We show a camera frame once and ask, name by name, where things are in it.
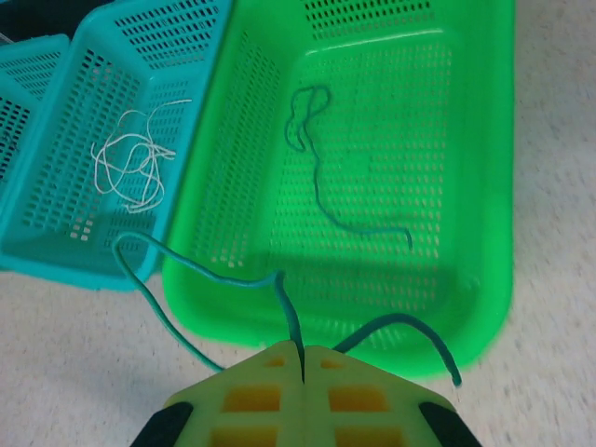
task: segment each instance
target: floor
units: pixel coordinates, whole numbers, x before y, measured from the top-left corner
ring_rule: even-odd
[[[518,4],[514,305],[462,388],[424,384],[484,447],[596,445],[595,22],[591,0]],[[4,273],[0,340],[3,446],[129,445],[209,375],[138,294]],[[250,354],[202,346],[228,365]]]

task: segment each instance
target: white yarn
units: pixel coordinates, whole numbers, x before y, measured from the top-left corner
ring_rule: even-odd
[[[95,154],[93,151],[95,148],[95,143],[91,145],[91,156],[95,160],[95,173],[93,176],[93,182],[95,183],[95,188],[98,190],[98,192],[100,194],[116,193],[118,196],[125,200],[124,208],[131,214],[152,210],[153,208],[158,206],[164,199],[165,189],[164,184],[161,182],[159,164],[157,163],[157,161],[159,158],[173,160],[176,156],[176,153],[170,151],[170,149],[168,148],[154,143],[150,130],[151,120],[153,119],[156,112],[162,107],[182,104],[191,101],[192,100],[179,100],[173,102],[166,102],[165,104],[161,104],[158,107],[156,107],[149,116],[147,116],[147,114],[139,110],[127,110],[124,114],[122,114],[122,116],[120,116],[120,119],[118,119],[118,123],[116,125],[117,128],[120,128],[122,120],[125,116],[129,114],[138,114],[146,117],[147,135],[144,136],[139,133],[125,133],[124,135],[120,135],[112,141],[112,139],[114,138],[114,134],[116,133],[115,130],[110,134],[110,136],[103,144],[102,149],[100,149],[100,151],[97,154]],[[106,155],[107,149],[129,138],[137,138],[140,141],[135,143],[130,149],[129,157],[124,165],[124,168],[119,168],[111,163],[108,163]],[[141,148],[147,151],[147,157],[142,161],[142,163],[138,167],[132,169],[130,167],[130,164],[132,163],[131,160],[135,155],[136,151],[140,150]],[[103,166],[105,168],[105,176],[107,178],[108,183],[110,184],[109,189],[102,189],[99,185],[98,177],[100,166]],[[112,171],[115,171],[120,175],[115,183],[112,179]],[[118,190],[118,186],[122,183],[122,181],[125,180],[127,176],[134,174],[141,174],[143,177],[147,179],[141,197],[127,196],[122,191]],[[154,186],[154,191],[151,195],[149,195],[149,190],[151,189],[152,185]]]

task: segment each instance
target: green plastic basket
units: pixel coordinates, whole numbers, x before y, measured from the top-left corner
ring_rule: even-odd
[[[512,286],[512,0],[239,0],[197,130],[169,245],[220,275],[286,272],[305,342],[333,345],[370,318],[431,325],[460,365],[502,325]],[[327,86],[309,125],[322,159],[285,142],[291,96]],[[209,282],[166,261],[183,326],[243,345],[288,338],[271,290]],[[405,376],[442,371],[414,330],[352,354]]]

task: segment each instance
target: string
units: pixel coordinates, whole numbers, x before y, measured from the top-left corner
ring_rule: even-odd
[[[91,145],[90,153],[91,157],[95,161],[93,182],[95,183],[95,188],[97,191],[102,195],[115,193],[117,196],[123,199],[123,206],[129,213],[144,212],[157,207],[163,201],[165,196],[164,184],[161,181],[159,159],[163,158],[165,160],[173,160],[176,156],[176,153],[154,142],[153,136],[151,135],[151,121],[158,110],[164,107],[191,101],[192,100],[178,100],[166,102],[157,106],[150,115],[147,115],[146,113],[139,110],[127,110],[124,112],[116,123],[116,130],[108,136],[97,154],[95,153],[95,143]],[[146,135],[141,135],[140,133],[125,133],[113,140],[117,129],[122,126],[122,121],[124,118],[131,114],[137,114],[145,118]],[[126,163],[124,164],[124,168],[120,168],[112,163],[109,163],[107,159],[107,150],[110,147],[131,138],[137,139],[139,142],[136,142],[129,150],[129,156]],[[146,157],[136,168],[132,167],[133,160],[136,159],[137,152],[142,149],[146,151]],[[104,167],[105,169],[105,178],[109,184],[109,188],[107,189],[103,188],[99,182],[100,167]],[[114,181],[113,173],[118,175],[116,181]],[[134,178],[136,181],[136,179],[139,178],[139,175],[145,179],[144,187],[140,197],[129,196],[118,189],[122,183],[125,183],[126,180],[130,178],[130,176],[135,176]]]
[[[305,379],[305,344],[302,338],[302,331],[300,329],[300,321],[298,319],[298,315],[296,313],[296,309],[291,303],[290,297],[286,293],[283,287],[283,280],[284,280],[284,273],[282,271],[275,271],[270,275],[267,275],[263,279],[257,280],[243,280],[243,279],[235,279],[229,277],[222,277],[211,272],[208,268],[196,264],[190,259],[187,259],[181,256],[179,253],[169,249],[165,245],[163,245],[158,240],[145,235],[143,233],[138,232],[123,232],[120,233],[114,240],[112,244],[112,251],[114,253],[114,257],[116,263],[125,274],[125,276],[135,285],[135,287],[141,291],[142,296],[145,300],[149,303],[152,307],[154,312],[156,313],[159,320],[162,324],[166,327],[171,335],[188,349],[192,354],[194,354],[200,361],[202,361],[205,365],[211,367],[214,371],[219,372],[223,369],[222,366],[215,363],[211,360],[208,356],[206,356],[203,352],[201,352],[198,348],[196,348],[192,343],[190,343],[172,324],[169,318],[166,316],[165,312],[157,302],[155,296],[151,293],[151,291],[145,286],[140,279],[134,274],[132,269],[127,264],[124,256],[122,255],[122,250],[120,249],[120,245],[122,244],[122,240],[124,238],[136,238],[142,242],[145,242],[149,245],[152,245],[157,248],[162,254],[171,257],[177,263],[180,263],[191,270],[194,270],[199,275],[217,282],[219,284],[224,284],[228,286],[235,286],[244,289],[261,289],[264,287],[271,287],[275,291],[275,294],[278,298],[279,304],[283,310],[283,313],[286,317],[288,323],[288,329],[290,334],[290,339],[296,344],[296,348],[298,350],[298,356],[300,359],[300,364],[302,368],[302,379]],[[415,329],[423,333],[435,346],[435,348],[439,351],[440,356],[445,363],[445,366],[449,373],[452,376],[452,380],[455,386],[461,385],[461,375],[457,369],[457,365],[455,364],[455,360],[447,345],[442,341],[440,336],[434,332],[429,326],[423,323],[416,317],[408,316],[405,314],[389,314],[385,315],[380,318],[376,318],[373,321],[366,323],[362,326],[359,330],[355,331],[352,335],[347,337],[343,342],[337,345],[334,350],[347,353],[350,349],[357,346],[359,343],[364,341],[367,337],[369,337],[373,332],[382,329],[383,327],[387,326],[388,324],[393,323],[406,323],[413,326]]]
[[[298,129],[296,131],[296,139],[298,140],[298,143],[300,144],[298,146],[291,141],[291,138],[290,138],[291,125],[294,122],[294,119],[296,119],[296,101],[303,93],[307,93],[307,92],[310,92],[311,94],[310,94],[310,97],[308,98],[308,104],[306,107],[306,116],[299,123]],[[322,104],[319,107],[315,108],[314,107],[315,99],[319,92],[322,92],[324,94],[324,101],[322,102]],[[313,157],[315,158],[315,168],[313,169],[313,184],[315,185],[315,200],[317,202],[318,208],[325,215],[325,217],[327,217],[327,219],[329,219],[329,221],[331,221],[332,224],[334,224],[335,226],[337,226],[349,233],[354,233],[354,234],[362,235],[362,236],[402,233],[408,239],[408,247],[410,248],[410,250],[412,250],[413,249],[412,234],[410,233],[410,230],[408,228],[403,227],[403,226],[395,226],[395,227],[388,227],[388,228],[369,228],[369,229],[356,228],[354,226],[347,225],[345,223],[340,222],[321,203],[320,188],[319,188],[319,184],[318,184],[318,172],[320,171],[320,167],[321,167],[321,159],[320,159],[320,156],[315,148],[315,144],[313,143],[310,133],[308,132],[308,124],[315,116],[319,115],[325,109],[327,109],[327,107],[329,107],[329,104],[331,102],[331,97],[332,97],[332,93],[331,93],[330,89],[324,85],[298,88],[291,95],[291,105],[290,105],[291,115],[290,115],[290,118],[288,118],[288,121],[286,121],[286,125],[284,128],[284,137],[286,140],[286,144],[290,148],[292,148],[294,151],[299,152],[299,153],[306,152],[306,150],[308,149],[308,150],[310,150],[310,152],[313,154]],[[301,131],[305,135],[306,142],[305,142],[305,140],[303,140],[303,138],[301,136]]]

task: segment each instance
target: basket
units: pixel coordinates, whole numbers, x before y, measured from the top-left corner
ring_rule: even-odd
[[[116,2],[83,20],[50,86],[44,106],[52,113],[39,116],[23,143],[0,224],[0,264],[89,289],[131,288],[112,240],[123,230],[164,237],[230,7],[231,0]],[[159,109],[151,125],[155,143],[176,153],[160,160],[163,201],[129,213],[116,194],[98,193],[91,145],[101,147],[127,110],[150,114],[176,100],[192,101]],[[130,115],[116,136],[144,134],[145,121]],[[108,162],[124,166],[132,144],[114,146]],[[120,190],[135,197],[143,185],[141,174],[131,175]],[[123,250],[140,278],[154,272],[155,250],[132,242]]]
[[[285,271],[310,345],[405,312],[469,364],[511,298],[513,10],[512,0],[239,1],[169,246],[219,275]],[[321,202],[354,227],[409,228],[412,250],[402,234],[354,234],[318,208],[315,158],[284,136],[294,93],[310,86],[331,93],[308,125]],[[163,281],[197,334],[250,346],[288,337],[273,290],[214,284],[170,260]],[[443,369],[410,328],[352,352],[405,376]]]
[[[0,48],[0,204],[7,195],[29,123],[41,108],[50,79],[68,48],[65,35],[52,35]]]

